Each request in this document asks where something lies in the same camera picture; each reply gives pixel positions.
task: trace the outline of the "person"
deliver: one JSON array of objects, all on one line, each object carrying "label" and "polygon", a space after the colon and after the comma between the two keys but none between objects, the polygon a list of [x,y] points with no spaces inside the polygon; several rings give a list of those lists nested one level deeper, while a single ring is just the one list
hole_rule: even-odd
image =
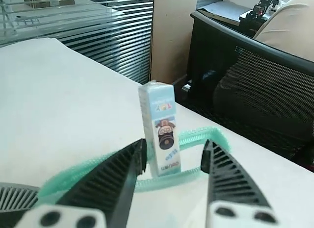
[{"label": "person", "polygon": [[290,0],[258,30],[254,39],[314,61],[314,0]]},{"label": "person", "polygon": [[[254,39],[314,61],[314,0],[290,0],[278,9]],[[237,62],[217,84],[216,112],[293,138],[314,136],[314,77],[236,49]]]}]

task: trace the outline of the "paper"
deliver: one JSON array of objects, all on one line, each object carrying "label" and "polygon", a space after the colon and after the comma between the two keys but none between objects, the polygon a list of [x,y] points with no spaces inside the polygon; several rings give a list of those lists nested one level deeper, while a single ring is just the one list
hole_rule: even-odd
[{"label": "paper", "polygon": [[250,10],[250,8],[237,5],[231,1],[215,2],[203,6],[200,9],[203,11],[207,11],[215,19],[219,19],[219,17],[222,17],[235,22],[240,22],[240,15]]}]

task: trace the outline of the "desk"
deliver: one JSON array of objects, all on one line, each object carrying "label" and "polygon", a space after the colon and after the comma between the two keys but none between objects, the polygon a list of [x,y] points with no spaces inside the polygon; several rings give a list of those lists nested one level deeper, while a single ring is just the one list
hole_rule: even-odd
[{"label": "desk", "polygon": [[[16,56],[21,58],[19,62],[15,62]],[[41,186],[61,170],[144,137],[140,84],[57,40],[38,39],[0,48],[3,63],[1,182]],[[313,228],[312,173],[179,104],[176,109],[179,131],[221,128],[233,157],[260,187],[278,217],[290,225],[287,228]],[[201,146],[184,151],[183,169],[199,166],[201,156]],[[207,186],[208,177],[200,177],[180,186],[135,193],[128,227],[184,228],[194,208],[205,211],[202,198]],[[202,214],[194,218],[203,225],[188,227],[204,228]]]},{"label": "desk", "polygon": [[239,26],[240,16],[250,10],[231,1],[219,1],[200,8],[200,12],[207,17],[225,22],[229,25]]}]

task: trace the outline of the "beige clothing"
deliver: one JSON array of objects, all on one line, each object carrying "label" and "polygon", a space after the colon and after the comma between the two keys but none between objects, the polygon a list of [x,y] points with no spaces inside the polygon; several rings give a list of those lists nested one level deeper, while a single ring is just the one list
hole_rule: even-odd
[{"label": "beige clothing", "polygon": [[314,0],[290,0],[262,25],[256,40],[314,61]]}]

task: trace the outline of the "fan grille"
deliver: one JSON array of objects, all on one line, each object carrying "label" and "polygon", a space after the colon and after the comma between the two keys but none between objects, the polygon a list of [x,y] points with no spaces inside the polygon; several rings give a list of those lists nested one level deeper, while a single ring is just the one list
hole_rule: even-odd
[{"label": "fan grille", "polygon": [[37,202],[38,190],[33,186],[0,183],[0,228],[14,227]]}]

